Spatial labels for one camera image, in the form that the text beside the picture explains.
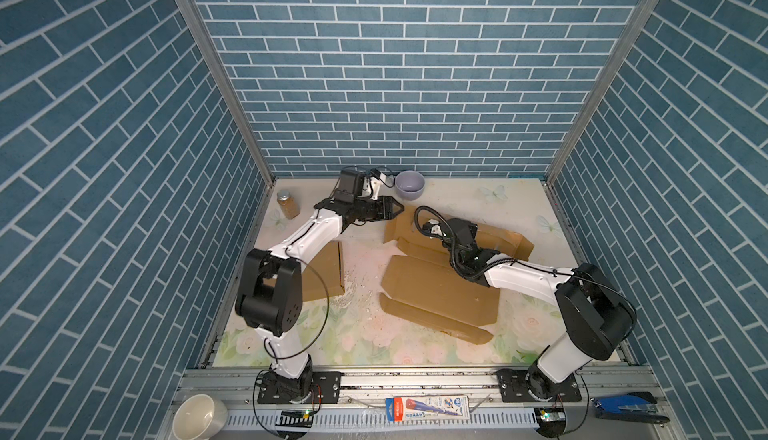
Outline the brown cardboard box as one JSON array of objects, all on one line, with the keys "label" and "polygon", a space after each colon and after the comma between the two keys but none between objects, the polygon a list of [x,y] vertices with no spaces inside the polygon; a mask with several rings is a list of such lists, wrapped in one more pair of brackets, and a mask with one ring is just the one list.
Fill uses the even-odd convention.
[{"label": "brown cardboard box", "polygon": [[500,291],[461,278],[442,243],[418,232],[414,206],[387,223],[384,241],[401,251],[385,270],[382,310],[454,338],[482,345],[493,339],[486,327],[498,318]]},{"label": "brown cardboard box", "polygon": [[302,272],[304,302],[324,300],[345,293],[343,252],[339,241],[329,242]]}]

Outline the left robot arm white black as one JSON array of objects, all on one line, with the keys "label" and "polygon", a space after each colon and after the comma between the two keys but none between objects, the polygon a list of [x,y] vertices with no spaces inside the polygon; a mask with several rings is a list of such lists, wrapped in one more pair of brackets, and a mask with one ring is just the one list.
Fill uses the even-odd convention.
[{"label": "left robot arm white black", "polygon": [[348,227],[389,221],[403,212],[399,201],[381,193],[394,185],[395,175],[386,167],[344,168],[302,226],[273,247],[247,254],[235,313],[256,331],[279,378],[297,380],[311,371],[308,349],[293,330],[303,306],[303,272]]}]

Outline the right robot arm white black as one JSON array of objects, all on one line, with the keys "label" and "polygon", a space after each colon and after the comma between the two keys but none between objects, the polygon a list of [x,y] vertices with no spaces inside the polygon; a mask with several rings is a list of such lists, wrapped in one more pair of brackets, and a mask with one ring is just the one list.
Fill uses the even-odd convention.
[{"label": "right robot arm white black", "polygon": [[547,346],[529,367],[530,393],[546,400],[572,383],[573,374],[593,360],[605,361],[632,332],[634,305],[589,263],[545,267],[479,246],[478,226],[451,218],[430,220],[422,233],[437,238],[449,264],[463,279],[485,287],[515,291],[558,308],[565,333]]}]

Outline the glass spice jar silver lid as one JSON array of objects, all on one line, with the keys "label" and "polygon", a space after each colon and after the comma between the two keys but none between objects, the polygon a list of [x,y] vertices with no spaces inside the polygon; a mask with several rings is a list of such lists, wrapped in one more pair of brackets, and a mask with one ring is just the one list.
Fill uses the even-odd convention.
[{"label": "glass spice jar silver lid", "polygon": [[294,219],[301,213],[299,203],[289,190],[278,191],[276,200],[286,219]]}]

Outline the lavender ceramic mug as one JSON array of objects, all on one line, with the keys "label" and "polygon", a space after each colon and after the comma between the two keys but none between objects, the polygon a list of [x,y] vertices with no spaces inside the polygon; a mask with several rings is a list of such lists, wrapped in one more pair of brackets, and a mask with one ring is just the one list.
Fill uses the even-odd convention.
[{"label": "lavender ceramic mug", "polygon": [[420,172],[414,170],[402,171],[395,177],[394,189],[397,195],[406,201],[419,199],[425,188],[426,179]]}]

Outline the blue red white packet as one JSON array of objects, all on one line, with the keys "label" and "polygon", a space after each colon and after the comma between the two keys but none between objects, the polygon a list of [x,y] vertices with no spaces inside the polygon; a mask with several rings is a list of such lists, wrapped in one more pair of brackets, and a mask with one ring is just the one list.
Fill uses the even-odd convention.
[{"label": "blue red white packet", "polygon": [[385,400],[387,419],[391,422],[423,420],[467,420],[470,417],[468,397],[398,396]]}]

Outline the blue black stapler tool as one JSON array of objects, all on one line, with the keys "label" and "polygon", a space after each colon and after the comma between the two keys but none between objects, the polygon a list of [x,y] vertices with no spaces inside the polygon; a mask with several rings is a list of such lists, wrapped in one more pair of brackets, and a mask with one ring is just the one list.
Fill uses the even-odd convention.
[{"label": "blue black stapler tool", "polygon": [[655,396],[648,391],[595,398],[595,416],[606,420],[663,425],[670,419],[658,411]]}]

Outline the white ceramic bowl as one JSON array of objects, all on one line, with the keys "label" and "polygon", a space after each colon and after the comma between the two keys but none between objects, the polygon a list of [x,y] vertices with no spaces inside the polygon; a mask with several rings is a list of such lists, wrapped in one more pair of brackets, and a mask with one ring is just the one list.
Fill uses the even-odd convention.
[{"label": "white ceramic bowl", "polygon": [[174,415],[172,433],[180,440],[211,439],[226,425],[225,404],[210,395],[196,394],[185,400]]}]

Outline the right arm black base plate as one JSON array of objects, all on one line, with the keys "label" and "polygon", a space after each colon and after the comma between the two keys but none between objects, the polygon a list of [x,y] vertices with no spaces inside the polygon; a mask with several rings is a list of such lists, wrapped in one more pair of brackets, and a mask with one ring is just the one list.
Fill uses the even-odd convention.
[{"label": "right arm black base plate", "polygon": [[528,369],[502,368],[495,372],[502,401],[524,402],[580,402],[582,395],[575,375],[555,383],[536,366]]}]

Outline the aluminium front rail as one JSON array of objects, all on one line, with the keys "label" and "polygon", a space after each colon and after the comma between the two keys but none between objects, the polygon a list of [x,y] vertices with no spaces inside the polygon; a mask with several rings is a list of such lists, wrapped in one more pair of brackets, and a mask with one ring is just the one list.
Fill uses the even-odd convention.
[{"label": "aluminium front rail", "polygon": [[[648,366],[616,362],[585,367],[558,401],[539,401],[522,386],[521,366],[322,367],[322,400],[311,401],[317,412],[303,417],[303,406],[280,403],[260,392],[255,368],[210,368],[186,371],[159,430],[172,439],[172,423],[181,405],[196,394],[220,400],[227,409],[223,428],[256,432],[274,439],[283,433],[306,439],[312,434],[368,434],[406,431],[538,429],[582,432],[596,411],[597,398],[646,391],[656,400],[646,413],[667,417],[652,430],[660,439],[683,436],[675,414]],[[393,397],[465,397],[465,419],[388,419],[385,402]]]}]

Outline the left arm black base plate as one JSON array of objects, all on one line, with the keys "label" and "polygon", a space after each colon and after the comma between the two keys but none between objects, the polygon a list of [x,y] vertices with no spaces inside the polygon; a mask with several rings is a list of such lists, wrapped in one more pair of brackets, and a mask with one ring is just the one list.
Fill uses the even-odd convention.
[{"label": "left arm black base plate", "polygon": [[315,403],[337,404],[341,379],[339,371],[314,371],[297,379],[267,371],[256,387],[256,402],[259,405],[308,404],[315,394],[318,396]]}]

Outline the aluminium corner post left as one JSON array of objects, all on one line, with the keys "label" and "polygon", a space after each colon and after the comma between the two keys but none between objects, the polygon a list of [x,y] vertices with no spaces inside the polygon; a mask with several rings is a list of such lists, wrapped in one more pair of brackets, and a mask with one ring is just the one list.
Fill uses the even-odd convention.
[{"label": "aluminium corner post left", "polygon": [[240,131],[251,157],[264,178],[268,188],[274,186],[275,178],[254,135],[253,129],[241,105],[225,66],[218,54],[214,41],[205,25],[204,19],[195,0],[174,0],[188,29],[198,47],[203,60],[209,68],[214,83]]}]

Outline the aluminium corner post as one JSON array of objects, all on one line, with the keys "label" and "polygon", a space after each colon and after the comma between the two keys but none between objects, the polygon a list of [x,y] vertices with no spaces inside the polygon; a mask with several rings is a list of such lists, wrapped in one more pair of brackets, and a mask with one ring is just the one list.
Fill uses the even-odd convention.
[{"label": "aluminium corner post", "polygon": [[268,188],[274,186],[275,178],[254,135],[253,129],[241,105],[225,66],[218,54],[214,41],[205,25],[204,19],[195,0],[174,0],[188,29],[198,47],[203,60],[209,68],[214,83],[240,131],[251,157],[264,178]]},{"label": "aluminium corner post", "polygon": [[566,161],[590,124],[598,106],[604,99],[611,83],[628,57],[636,40],[639,38],[643,27],[649,20],[659,1],[660,0],[639,0],[632,10],[619,38],[616,40],[609,54],[606,64],[597,75],[592,90],[585,97],[581,110],[575,117],[569,131],[564,136],[557,154],[547,169],[544,180],[544,185],[547,189],[552,190],[554,188],[555,182],[562,173]]}]

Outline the aluminium corner post right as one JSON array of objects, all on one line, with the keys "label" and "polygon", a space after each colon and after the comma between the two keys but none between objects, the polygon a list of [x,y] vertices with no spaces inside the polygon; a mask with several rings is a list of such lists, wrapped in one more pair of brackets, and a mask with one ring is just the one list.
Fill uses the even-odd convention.
[{"label": "aluminium corner post right", "polygon": [[639,0],[632,10],[619,38],[616,40],[609,54],[606,64],[597,75],[592,90],[585,97],[581,110],[575,117],[569,131],[564,136],[557,154],[547,169],[544,180],[544,185],[547,189],[552,190],[554,188],[555,182],[562,173],[566,161],[590,124],[598,106],[604,99],[611,83],[628,57],[636,40],[639,38],[643,27],[649,20],[659,1],[660,0]]}]

